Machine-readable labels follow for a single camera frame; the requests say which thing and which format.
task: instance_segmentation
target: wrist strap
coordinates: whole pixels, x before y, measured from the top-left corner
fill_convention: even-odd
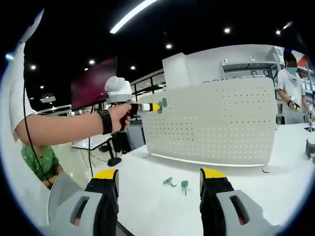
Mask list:
[[[98,111],[103,123],[103,135],[113,132],[113,123],[108,111]]]

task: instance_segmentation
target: pegboard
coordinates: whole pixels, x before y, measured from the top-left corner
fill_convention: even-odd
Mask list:
[[[233,165],[267,164],[275,136],[276,106],[270,78],[206,83],[145,96],[167,99],[162,112],[142,117],[148,152]]]

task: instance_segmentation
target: table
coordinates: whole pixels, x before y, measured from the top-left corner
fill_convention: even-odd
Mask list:
[[[112,139],[111,134],[105,134],[105,135],[100,134],[100,135],[95,135],[95,136],[90,137],[90,150],[93,151],[96,148],[102,146],[104,143],[107,143],[110,157],[114,158],[112,147],[109,142],[111,139]],[[77,148],[77,149],[89,150],[89,138],[83,139],[73,144],[72,147]]]
[[[235,190],[242,190],[263,208],[273,225],[284,225],[300,207],[313,181],[314,165],[304,154],[310,133],[307,124],[280,125],[275,134],[270,173],[261,167],[209,167],[227,175]],[[119,170],[118,221],[135,236],[203,235],[199,204],[199,170],[204,165],[147,155],[146,146],[122,157]],[[110,169],[101,165],[95,173]],[[173,177],[172,188],[163,181]],[[181,181],[188,180],[187,196]]]

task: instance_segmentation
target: screen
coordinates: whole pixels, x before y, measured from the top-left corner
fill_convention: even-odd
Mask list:
[[[71,109],[73,111],[103,102],[107,80],[116,76],[116,59],[108,59],[91,66],[71,83]]]

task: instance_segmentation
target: ceiling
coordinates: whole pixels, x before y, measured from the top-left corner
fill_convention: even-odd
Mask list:
[[[47,7],[25,48],[24,76],[28,96],[34,98],[33,109],[70,104],[71,81],[84,73],[91,59],[100,63],[116,57],[117,75],[132,82],[162,69],[162,59],[179,52],[190,54],[236,44],[272,44],[306,53],[305,42],[297,35],[297,23],[276,35],[276,30],[290,20],[295,23],[282,6],[272,9],[248,4],[226,6],[208,0],[159,0],[117,34],[110,34],[110,29],[142,1],[86,1]],[[12,9],[1,16],[7,35],[4,54],[14,49],[41,7]],[[4,22],[12,14],[20,20]],[[223,32],[226,27],[231,28],[229,34]],[[172,49],[165,48],[167,43],[173,45]],[[40,101],[47,95],[55,96],[52,105]]]

